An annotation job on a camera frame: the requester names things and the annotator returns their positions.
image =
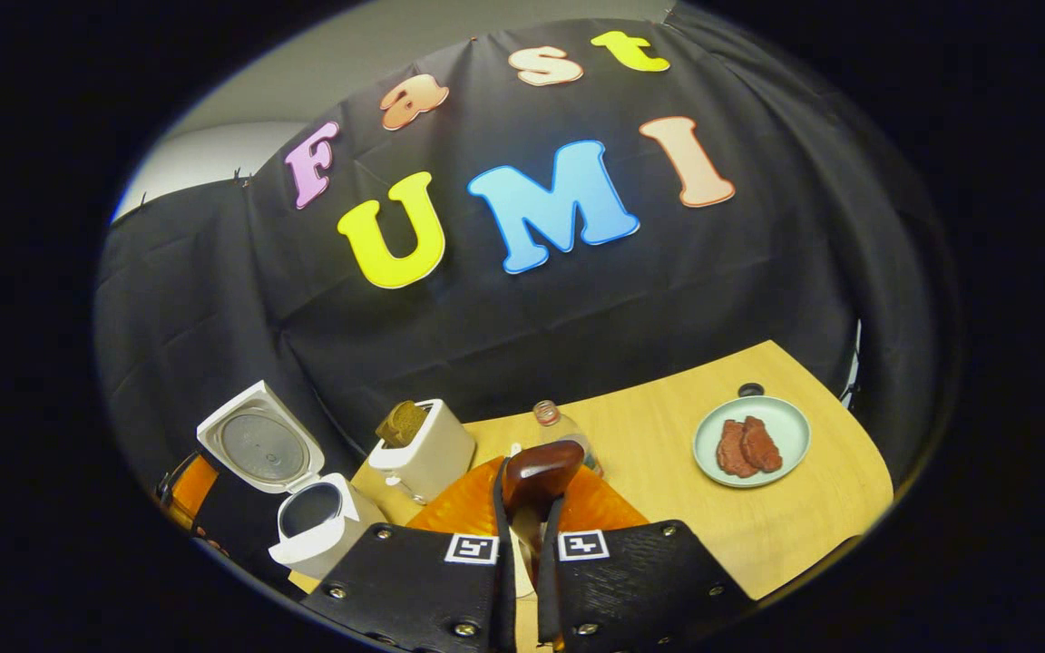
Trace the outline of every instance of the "plate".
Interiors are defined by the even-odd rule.
[[[764,427],[776,443],[784,464],[776,471],[758,471],[747,479],[728,474],[717,464],[717,445],[725,429],[725,419],[743,422],[749,415],[764,422]],[[809,450],[809,420],[795,405],[771,396],[747,396],[735,398],[718,406],[700,421],[696,439],[692,441],[692,456],[696,458],[700,470],[713,481],[725,486],[754,488],[771,484],[783,477],[805,460]]]

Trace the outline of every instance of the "open lid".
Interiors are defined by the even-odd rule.
[[[195,426],[195,439],[259,491],[298,491],[319,477],[325,454],[264,381]]]

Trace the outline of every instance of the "foam letter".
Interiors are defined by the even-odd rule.
[[[560,147],[555,153],[551,190],[509,165],[471,179],[467,190],[490,204],[506,241],[509,253],[503,270],[518,274],[547,262],[547,248],[531,239],[528,224],[560,251],[572,251],[576,210],[583,214],[581,238],[586,244],[634,234],[640,220],[623,209],[602,165],[602,154],[600,141],[576,141]]]
[[[286,164],[293,168],[293,181],[298,185],[298,210],[328,189],[328,178],[317,174],[317,169],[328,169],[333,162],[328,140],[338,132],[335,122],[327,122],[285,157]]]
[[[629,67],[631,70],[644,72],[660,72],[668,70],[668,59],[648,57],[640,48],[647,48],[651,44],[647,40],[638,37],[628,37],[622,31],[609,31],[593,38],[591,45],[602,45],[610,53],[619,59],[619,63]]]
[[[565,84],[583,77],[583,66],[576,64],[566,52],[551,45],[542,48],[518,50],[506,60],[510,66],[517,67],[519,79],[530,86],[548,86],[548,84]]]
[[[443,103],[449,88],[438,86],[432,74],[419,74],[405,79],[381,98],[381,126],[395,132],[414,122],[418,114]]]
[[[376,200],[357,204],[338,220],[336,231],[349,239],[361,273],[370,284],[378,288],[401,288],[428,276],[443,260],[446,235],[426,191],[431,179],[428,172],[415,172],[389,189],[389,199],[402,203],[418,236],[418,247],[410,256],[395,258],[389,253],[381,228],[377,227],[377,210],[381,205]]]
[[[679,193],[679,202],[684,207],[722,203],[737,194],[737,187],[717,172],[696,140],[694,129],[696,121],[690,117],[660,117],[640,125],[640,134],[659,143],[668,153],[671,165],[676,166],[676,174],[684,186]]]

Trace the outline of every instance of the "black cloth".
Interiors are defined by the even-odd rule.
[[[648,53],[671,69],[630,70],[589,44],[613,29],[647,38]],[[583,78],[519,81],[507,55],[541,45],[567,51]],[[397,132],[382,129],[381,96],[420,73],[447,86],[448,98]],[[696,121],[734,199],[681,206],[664,149],[637,132],[675,115]],[[296,210],[283,160],[325,120],[341,125],[330,185]],[[511,165],[549,188],[556,149],[584,140],[605,145],[638,231],[567,253],[535,235],[549,260],[503,272],[506,246],[467,183]],[[377,200],[390,252],[407,256],[416,237],[387,191],[419,170],[433,174],[446,253],[423,280],[381,289],[362,276],[338,219]],[[260,379],[315,435],[323,471],[349,475],[376,442],[374,426],[407,398],[440,397],[475,421],[542,398],[612,392],[770,339],[839,394],[860,320],[858,416],[897,484],[937,386],[921,252],[934,235],[925,190],[879,130],[720,18],[680,5],[668,24],[576,20],[494,32],[328,109],[248,186],[209,183],[121,218],[96,297],[100,381],[144,484],[187,456],[212,410]],[[241,526],[275,534],[274,515],[246,513]],[[232,553],[235,537],[225,537]]]

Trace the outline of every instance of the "blue letter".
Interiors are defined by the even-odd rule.
[[[467,190],[490,204],[506,241],[503,270],[518,274],[547,262],[547,248],[531,239],[527,224],[560,251],[572,251],[576,208],[583,212],[581,238],[586,244],[602,244],[635,234],[640,220],[619,202],[616,187],[602,165],[602,153],[600,141],[576,141],[560,147],[555,153],[551,190],[509,165],[488,169],[471,179]]]

